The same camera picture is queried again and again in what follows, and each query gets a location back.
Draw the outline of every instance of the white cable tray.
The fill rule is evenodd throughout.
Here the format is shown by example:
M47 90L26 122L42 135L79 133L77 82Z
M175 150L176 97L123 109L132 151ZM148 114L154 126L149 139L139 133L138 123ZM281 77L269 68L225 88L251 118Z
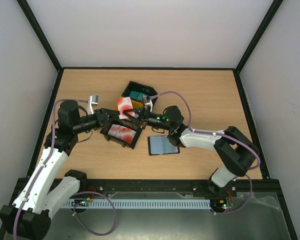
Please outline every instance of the white cable tray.
M210 209L210 200L182 199L182 200L157 200L157 199L111 199L116 209ZM75 205L74 199L66 201L62 209L71 209ZM110 203L105 199L94 199L93 202L84 203L76 209L111 209Z

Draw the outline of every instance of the white wall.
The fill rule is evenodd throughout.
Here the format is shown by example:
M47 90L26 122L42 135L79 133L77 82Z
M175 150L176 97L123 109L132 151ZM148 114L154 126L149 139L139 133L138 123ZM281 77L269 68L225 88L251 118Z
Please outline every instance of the white wall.
M241 78L300 239L300 0L283 1Z
M0 0L0 209L26 176L56 76L17 1Z
M62 66L235 68L272 0L28 0Z

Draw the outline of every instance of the black metal frame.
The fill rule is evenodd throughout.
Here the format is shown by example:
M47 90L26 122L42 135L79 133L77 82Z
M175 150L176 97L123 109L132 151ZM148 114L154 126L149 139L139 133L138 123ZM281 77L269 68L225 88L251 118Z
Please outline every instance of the black metal frame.
M267 164L265 161L265 157L260 145L260 141L258 138L258 134L256 131L255 123L250 111L250 107L247 101L247 97L242 85L242 81L240 79L240 72L247 63L250 55L253 50L257 46L259 40L262 35L266 31L268 25L273 19L274 15L278 11L280 5L283 0L274 0L267 11L265 17L263 18L260 26L258 27L256 33L254 34L250 44L248 45L246 51L244 52L241 60L239 61L237 67L234 68L211 68L211 67L203 67L203 68L193 68L193 67L62 67L54 54L44 32L42 31L38 21L34 13L32 12L27 0L17 0L21 9L23 10L26 18L31 24L34 32L39 38L42 46L44 47L46 53L51 59L54 67L58 71L58 75L54 84L54 88L50 97L50 101L43 119L43 123L40 129L40 133L35 145L35 149L33 151L33 155L30 161L30 165L27 171L27 177L19 178L15 189L13 191L10 204L12 204L13 200L18 196L19 192L25 187L29 177L33 173L36 162L40 154L41 146L44 141L45 132L49 123L49 118L53 109L53 105L58 93L59 85L62 79L62 75L65 69L107 69L107 70L228 70L233 71L233 75L235 78L235 82L238 88L238 92L240 95L240 99L242 102L242 107L244 110L244 114L246 117L246 121L248 124L248 128L250 131L250 135L253 143L260 149L260 158L261 158L261 174L262 180L252 180L253 191L254 192L275 192L277 194L281 209L283 210L283 215L285 218L285 222L287 224L289 234L291 239L296 240L297 235L295 228L293 226L292 220L289 215L289 210L287 208L287 204L284 198L284 195L281 190L281 186L278 180L270 179L269 171L267 168ZM52 189L60 183L61 179L55 179L52 184ZM193 193L194 196L197 197L206 197L209 199L216 199L217 197L213 196L211 193L204 190L202 186L207 185L207 180L111 180L111 179L89 179L90 186L100 186L102 189L100 192L102 193L113 193L115 192L177 192L177 193ZM236 190L238 192L248 192L250 189L249 181L247 180L237 180L234 183ZM6 234L6 230L1 226L0 229L0 240L4 239Z

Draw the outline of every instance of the red and white package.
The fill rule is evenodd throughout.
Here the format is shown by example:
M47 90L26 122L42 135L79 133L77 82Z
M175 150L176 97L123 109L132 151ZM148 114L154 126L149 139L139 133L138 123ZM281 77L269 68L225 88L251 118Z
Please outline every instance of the red and white package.
M121 140L127 142L128 144L131 144L132 140L134 139L134 137L136 135L136 131L134 131L128 127L125 127L125 126L113 124L110 127L108 134L113 137L116 137L118 139L121 139Z
M118 111L120 112L119 119L127 119L128 117L124 115L125 110L133 109L130 97L123 97L117 100ZM131 116L135 116L134 112L129 112Z

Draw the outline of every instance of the wooden tabletop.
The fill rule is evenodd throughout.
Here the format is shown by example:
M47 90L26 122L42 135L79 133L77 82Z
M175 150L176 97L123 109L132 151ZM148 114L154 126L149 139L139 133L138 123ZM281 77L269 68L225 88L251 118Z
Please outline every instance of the wooden tabletop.
M180 93L190 105L191 125L196 129L235 126L250 138L234 75L229 70L66 69L56 99L87 100L91 94L98 94L98 108L114 109L129 81L151 86L158 93ZM188 124L188 110L174 94L160 96L153 112L162 113L172 105L179 107ZM215 151L197 147L180 148L179 154L149 156L148 136L157 135L147 127L131 149L106 141L99 130L95 131L90 140L74 147L56 177L63 178L68 170L75 169L87 173L90 179L208 179L223 164ZM86 137L82 133L79 140ZM248 174L252 179L262 179L259 168Z

